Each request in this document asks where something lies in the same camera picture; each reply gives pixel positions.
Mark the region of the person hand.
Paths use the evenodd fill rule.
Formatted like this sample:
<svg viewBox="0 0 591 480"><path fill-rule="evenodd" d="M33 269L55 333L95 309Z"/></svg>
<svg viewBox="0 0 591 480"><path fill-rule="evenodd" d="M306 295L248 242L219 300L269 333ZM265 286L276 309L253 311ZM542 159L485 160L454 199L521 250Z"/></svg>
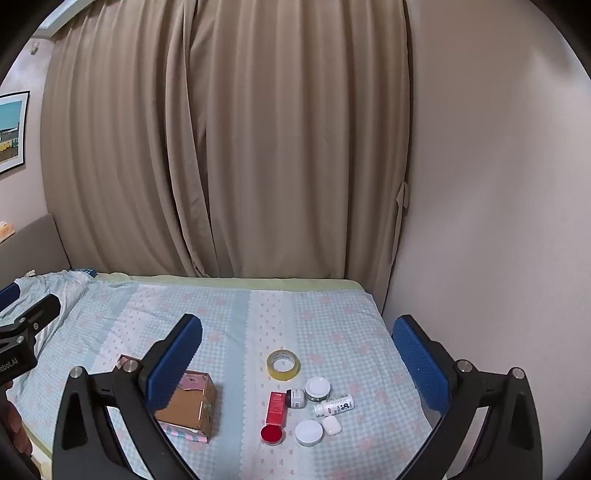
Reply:
<svg viewBox="0 0 591 480"><path fill-rule="evenodd" d="M9 437L15 449L27 457L32 455L32 443L24 429L22 417L14 404L3 396L1 400L1 422L10 431Z"/></svg>

